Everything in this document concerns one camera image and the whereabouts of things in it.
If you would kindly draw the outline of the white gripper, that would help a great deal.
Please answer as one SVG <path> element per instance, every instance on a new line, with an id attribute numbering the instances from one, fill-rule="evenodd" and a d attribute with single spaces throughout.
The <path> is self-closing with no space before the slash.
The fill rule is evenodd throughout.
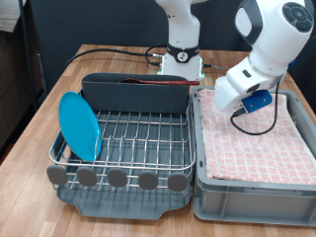
<path id="1" fill-rule="evenodd" d="M 216 79 L 214 88 L 214 107 L 222 114 L 232 114 L 241 105 L 241 99 L 253 86 L 246 77 L 222 76 Z"/>

